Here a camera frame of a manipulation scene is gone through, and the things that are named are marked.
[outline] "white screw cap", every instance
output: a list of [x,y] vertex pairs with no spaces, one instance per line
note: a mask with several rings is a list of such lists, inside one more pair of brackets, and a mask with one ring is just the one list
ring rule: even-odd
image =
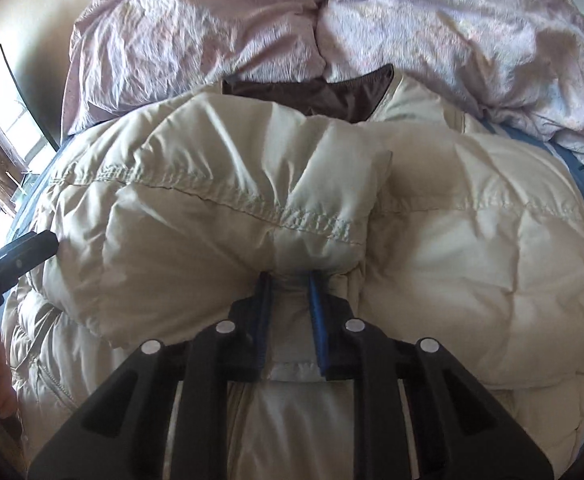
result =
[[229,319],[225,319],[221,321],[218,325],[216,325],[216,331],[219,334],[231,334],[236,329],[236,325],[233,321]]
[[161,343],[159,343],[156,339],[152,339],[150,341],[146,341],[141,346],[141,352],[146,355],[156,354],[161,349]]
[[438,341],[436,339],[427,338],[421,341],[421,349],[424,352],[435,354],[436,352],[438,352],[439,348],[441,348],[441,346],[438,344]]
[[363,332],[365,330],[365,323],[361,319],[356,317],[353,319],[348,319],[345,323],[345,329],[350,332]]

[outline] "window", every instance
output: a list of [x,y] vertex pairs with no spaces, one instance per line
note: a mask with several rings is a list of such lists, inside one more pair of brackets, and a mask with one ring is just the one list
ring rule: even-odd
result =
[[[0,48],[0,145],[9,158],[18,159],[18,166],[27,168],[12,202],[18,211],[26,202],[28,192],[38,175],[54,157],[54,148],[44,136],[29,112],[9,69],[3,49]],[[0,209],[0,247],[6,243],[6,235],[12,218]]]

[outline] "pink duvet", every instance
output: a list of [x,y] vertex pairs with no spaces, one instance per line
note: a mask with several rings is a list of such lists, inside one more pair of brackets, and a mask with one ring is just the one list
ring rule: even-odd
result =
[[95,0],[70,58],[64,136],[225,76],[342,80],[389,62],[584,163],[571,0]]

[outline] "wall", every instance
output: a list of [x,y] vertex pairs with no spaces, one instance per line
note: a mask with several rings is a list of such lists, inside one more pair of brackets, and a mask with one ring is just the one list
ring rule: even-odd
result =
[[90,1],[0,0],[0,43],[32,114],[57,138],[72,23]]

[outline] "white puffer jacket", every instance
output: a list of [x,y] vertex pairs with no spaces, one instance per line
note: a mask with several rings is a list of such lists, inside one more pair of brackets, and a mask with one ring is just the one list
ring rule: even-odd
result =
[[35,215],[58,256],[3,321],[32,458],[137,345],[192,338],[277,277],[263,381],[229,399],[229,478],[352,476],[353,397],[315,363],[302,276],[440,340],[556,475],[584,430],[584,203],[546,153],[396,75],[370,121],[200,89],[81,134]]

